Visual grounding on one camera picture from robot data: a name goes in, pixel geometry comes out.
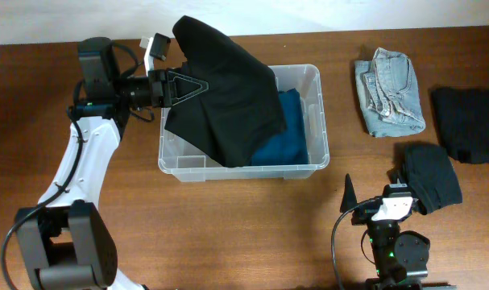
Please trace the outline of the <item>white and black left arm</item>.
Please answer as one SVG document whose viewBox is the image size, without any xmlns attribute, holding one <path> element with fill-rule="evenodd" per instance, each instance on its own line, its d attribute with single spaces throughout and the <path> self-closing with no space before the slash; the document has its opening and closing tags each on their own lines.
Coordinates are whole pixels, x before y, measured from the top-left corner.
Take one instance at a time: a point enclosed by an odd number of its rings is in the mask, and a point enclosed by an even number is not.
<svg viewBox="0 0 489 290">
<path fill-rule="evenodd" d="M 106 37 L 77 45 L 82 79 L 67 109 L 70 137 L 53 182 L 34 207 L 21 208 L 7 237 L 18 240 L 34 289 L 141 289 L 118 268 L 114 240 L 98 212 L 112 155 L 129 117 L 140 110 L 169 108 L 196 97 L 209 85 L 179 71 L 156 69 L 171 40 L 142 39 L 142 60 L 124 72 L 114 49 L 136 55 Z"/>
</svg>

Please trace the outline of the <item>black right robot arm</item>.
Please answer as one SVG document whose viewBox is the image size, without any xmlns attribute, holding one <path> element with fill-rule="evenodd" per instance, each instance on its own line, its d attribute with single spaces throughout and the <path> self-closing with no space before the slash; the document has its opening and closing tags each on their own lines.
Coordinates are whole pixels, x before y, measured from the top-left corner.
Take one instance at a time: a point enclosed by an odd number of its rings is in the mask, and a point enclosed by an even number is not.
<svg viewBox="0 0 489 290">
<path fill-rule="evenodd" d="M 383 194 L 365 201 L 357 201 L 353 183 L 345 176 L 340 217 L 335 222 L 331 237 L 331 255 L 338 287 L 344 288 L 337 267 L 335 238 L 342 220 L 351 216 L 351 224 L 365 226 L 362 238 L 371 244 L 377 277 L 365 282 L 366 289 L 455 289 L 448 283 L 424 284 L 428 274 L 430 241 L 411 230 L 401 231 L 400 223 L 416 210 L 417 199 L 406 184 L 388 184 Z"/>
</svg>

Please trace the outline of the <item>clear plastic storage bin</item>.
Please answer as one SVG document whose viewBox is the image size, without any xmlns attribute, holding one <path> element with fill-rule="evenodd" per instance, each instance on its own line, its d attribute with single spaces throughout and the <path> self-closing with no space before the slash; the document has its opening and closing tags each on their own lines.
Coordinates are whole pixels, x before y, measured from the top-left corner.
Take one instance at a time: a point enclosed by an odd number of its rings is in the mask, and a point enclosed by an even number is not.
<svg viewBox="0 0 489 290">
<path fill-rule="evenodd" d="M 308 163 L 224 168 L 192 144 L 164 129 L 169 113 L 161 110 L 158 167 L 181 182 L 207 180 L 269 179 L 302 180 L 329 164 L 329 145 L 321 89 L 321 74 L 312 64 L 272 65 L 280 91 L 296 89 L 300 94 L 305 125 Z"/>
</svg>

